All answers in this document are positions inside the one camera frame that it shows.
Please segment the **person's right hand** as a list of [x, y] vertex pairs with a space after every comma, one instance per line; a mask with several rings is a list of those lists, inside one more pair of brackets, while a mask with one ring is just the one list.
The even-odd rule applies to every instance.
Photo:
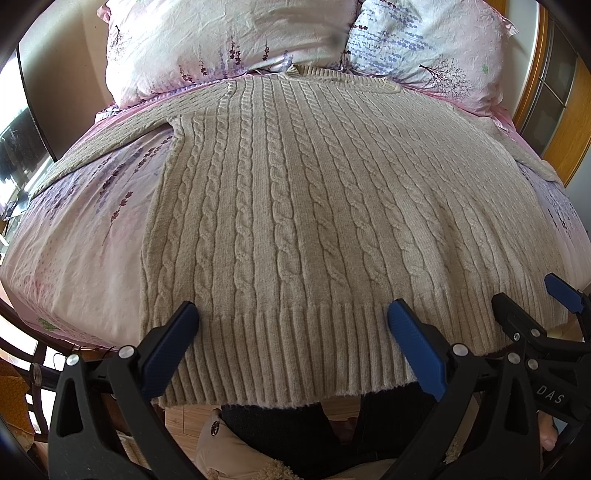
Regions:
[[553, 417], [539, 411], [538, 425], [541, 448], [545, 451], [552, 451], [558, 439], [558, 430], [555, 428]]

